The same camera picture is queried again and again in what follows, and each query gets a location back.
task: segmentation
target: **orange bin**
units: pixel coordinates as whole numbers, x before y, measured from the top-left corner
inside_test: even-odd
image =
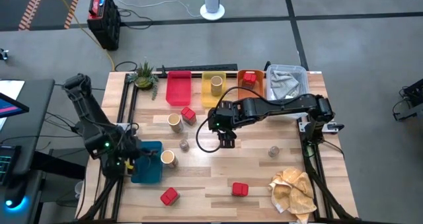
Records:
[[[264,72],[254,69],[249,70],[241,70],[238,72],[237,80],[238,80],[238,86],[243,86],[243,77],[245,73],[254,73],[257,76],[256,83],[254,87],[252,88],[254,92],[258,93],[259,95],[264,96],[264,86],[263,86],[263,79],[264,79]],[[246,91],[244,89],[238,89],[238,99],[243,98],[256,98],[257,96],[253,94],[250,91]]]

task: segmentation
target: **orange striped tape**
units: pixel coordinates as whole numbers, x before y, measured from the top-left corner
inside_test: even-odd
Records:
[[[41,0],[29,0],[25,12],[20,20],[18,30],[28,30]]]
[[[71,22],[72,22],[72,19],[73,19],[73,14],[75,13],[75,9],[77,8],[77,4],[78,4],[78,0],[72,0],[72,3],[71,3],[71,5],[70,5],[70,10],[69,10],[69,12],[68,12],[68,14],[67,14],[67,17],[66,17],[66,21],[65,21],[65,28],[66,29],[69,29],[69,27],[71,26]]]

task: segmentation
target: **wooden table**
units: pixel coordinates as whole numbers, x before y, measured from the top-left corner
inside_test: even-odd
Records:
[[[115,122],[124,86],[124,72],[109,74],[102,109],[111,122]],[[310,91],[327,96],[323,75],[308,74]],[[267,185],[273,175],[287,167],[304,170],[301,145],[295,122],[281,122],[267,118],[254,125],[236,130],[236,148],[220,149],[216,153],[205,153],[197,148],[195,133],[206,119],[208,109],[201,105],[201,79],[192,79],[191,109],[197,113],[197,123],[190,127],[184,124],[182,133],[173,133],[167,124],[167,116],[180,113],[182,107],[171,107],[165,100],[166,79],[160,79],[156,100],[151,100],[151,91],[139,91],[135,106],[134,122],[140,126],[138,136],[144,141],[161,141],[165,149],[175,152],[179,165],[176,169],[163,169],[163,179],[158,185],[133,184],[125,178],[118,221],[295,221],[288,211],[279,214],[270,201]],[[235,79],[227,79],[227,88],[235,86]],[[127,120],[132,85],[128,92],[124,121]],[[236,100],[237,91],[231,91],[226,100]],[[200,142],[207,149],[215,147],[217,135],[204,126],[199,135]],[[187,139],[190,150],[184,153],[178,147],[181,139]],[[325,136],[329,142],[339,145],[337,135]],[[271,146],[278,146],[276,158],[268,156]],[[320,145],[322,163],[327,186],[345,210],[357,216],[356,205],[342,155],[333,148]],[[99,161],[89,160],[87,166],[87,195],[81,215],[94,202],[97,186]],[[98,193],[104,186],[101,176]],[[233,182],[245,182],[249,195],[245,198],[231,196]],[[168,188],[176,188],[180,199],[170,207],[164,206],[160,195]],[[319,208],[324,216],[320,192],[317,193]],[[112,213],[114,190],[108,201],[106,217]]]

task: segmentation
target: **yellow cable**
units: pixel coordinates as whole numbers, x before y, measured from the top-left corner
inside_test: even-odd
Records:
[[[102,47],[101,47],[101,45],[100,45],[100,43],[99,42],[97,42],[97,40],[96,39],[94,39],[88,32],[86,32],[85,30],[84,30],[84,28],[82,28],[82,26],[81,26],[81,24],[79,23],[79,20],[78,20],[78,18],[75,16],[75,14],[73,13],[73,10],[71,10],[71,7],[66,3],[66,0],[61,0],[64,4],[65,4],[65,6],[67,7],[67,10],[69,10],[69,12],[72,14],[72,16],[75,18],[75,20],[77,21],[77,24],[78,24],[78,26],[79,26],[79,28],[87,35],[87,36],[89,36],[90,38],[91,38],[91,40],[93,40],[93,42],[95,42],[95,44],[97,44],[102,50],[104,50]],[[106,51],[106,50],[104,50],[104,52],[106,53],[106,56],[108,57],[108,59],[110,60],[110,62],[111,62],[111,64],[112,64],[112,71],[114,71],[114,61],[113,61],[113,59],[112,59],[112,57],[110,56],[110,54]]]

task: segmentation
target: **gray cloth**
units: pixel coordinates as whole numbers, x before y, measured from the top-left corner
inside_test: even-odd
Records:
[[[276,99],[299,95],[299,82],[290,73],[283,71],[272,71],[270,88]]]

